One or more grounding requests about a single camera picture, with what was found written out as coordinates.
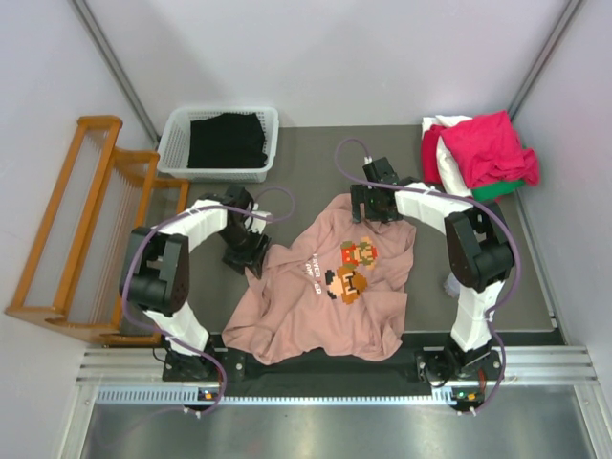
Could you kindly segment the pink printed t-shirt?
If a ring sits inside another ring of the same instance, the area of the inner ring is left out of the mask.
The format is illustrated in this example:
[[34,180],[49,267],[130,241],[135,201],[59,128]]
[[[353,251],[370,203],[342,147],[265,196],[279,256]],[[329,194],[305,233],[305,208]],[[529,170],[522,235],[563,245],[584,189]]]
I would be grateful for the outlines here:
[[247,276],[222,340],[265,365],[322,349],[384,361],[402,344],[416,229],[352,218],[340,194],[290,247],[272,245]]

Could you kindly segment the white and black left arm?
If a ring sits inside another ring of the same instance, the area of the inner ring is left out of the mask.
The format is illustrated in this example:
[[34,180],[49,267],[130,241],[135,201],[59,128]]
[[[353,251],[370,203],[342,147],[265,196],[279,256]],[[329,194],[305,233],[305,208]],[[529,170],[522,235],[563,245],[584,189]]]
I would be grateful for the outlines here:
[[217,358],[208,330],[188,304],[190,253],[219,235],[226,244],[223,263],[259,278],[271,244],[264,228],[271,219],[244,187],[229,186],[224,194],[207,193],[176,216],[130,234],[120,294],[154,322],[196,379],[210,377]]

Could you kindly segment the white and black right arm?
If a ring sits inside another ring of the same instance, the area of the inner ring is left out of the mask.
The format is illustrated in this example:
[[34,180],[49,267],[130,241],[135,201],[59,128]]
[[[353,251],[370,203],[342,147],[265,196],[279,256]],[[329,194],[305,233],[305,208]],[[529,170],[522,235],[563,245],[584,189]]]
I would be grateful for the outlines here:
[[355,222],[389,223],[409,217],[445,235],[458,306],[443,356],[453,376],[470,377],[491,352],[490,308],[515,261],[499,207],[479,207],[433,186],[401,180],[385,157],[366,157],[362,169],[367,181],[351,186]]

